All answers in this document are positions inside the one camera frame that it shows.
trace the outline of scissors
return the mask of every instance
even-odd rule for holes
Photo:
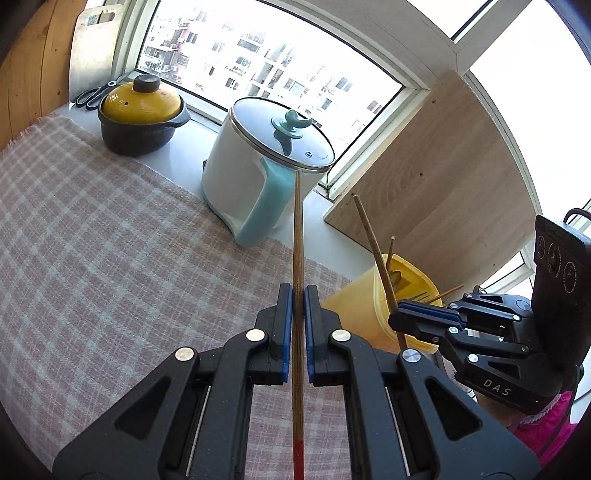
[[[122,76],[117,78],[117,80],[111,80],[101,87],[85,90],[80,95],[78,95],[78,97],[76,97],[76,106],[78,108],[85,106],[87,110],[97,110],[102,99],[107,96],[122,79],[127,77],[127,75],[129,75],[129,73],[124,73]]]

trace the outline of white countertop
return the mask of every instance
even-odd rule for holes
[[[56,110],[77,125],[100,137],[100,122],[96,111],[89,112],[73,104]],[[193,119],[175,132],[172,140],[160,150],[138,157],[176,185],[201,198],[203,160],[207,159],[219,126],[191,113]],[[332,203],[312,191],[304,200],[304,255],[319,264],[354,279],[371,268],[372,254],[347,236],[324,222],[323,216]],[[275,229],[272,238],[292,247],[293,223]]]

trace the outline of pot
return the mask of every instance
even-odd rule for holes
[[[312,123],[260,97],[230,108],[203,170],[202,193],[239,245],[257,245],[293,214],[298,170],[305,197],[335,162]]]
[[[151,74],[111,91],[99,104],[98,115],[105,145],[128,157],[162,148],[191,120],[182,97]]]

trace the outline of yellow container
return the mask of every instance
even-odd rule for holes
[[[428,276],[398,255],[392,257],[390,269],[400,270],[402,274],[395,288],[397,300],[408,299],[423,292],[427,292],[430,297],[439,295]],[[443,303],[437,300],[433,305],[442,307]],[[392,353],[400,351],[396,333],[388,325],[386,292],[375,265],[345,288],[328,297],[322,308],[338,313],[344,329],[366,339],[374,348]],[[406,335],[406,339],[409,348],[418,349],[423,353],[437,351],[437,345],[421,342],[410,335]]]

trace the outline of pink sleeve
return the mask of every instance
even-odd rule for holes
[[[519,440],[525,443],[536,455],[538,455],[542,467],[546,466],[552,458],[554,458],[554,455],[556,455],[566,443],[570,434],[576,427],[576,424],[567,420],[560,429],[560,433],[540,457],[540,450],[554,433],[556,427],[560,424],[566,414],[571,395],[572,392],[562,394],[558,402],[556,402],[550,411],[541,419],[531,424],[521,423],[514,432]]]

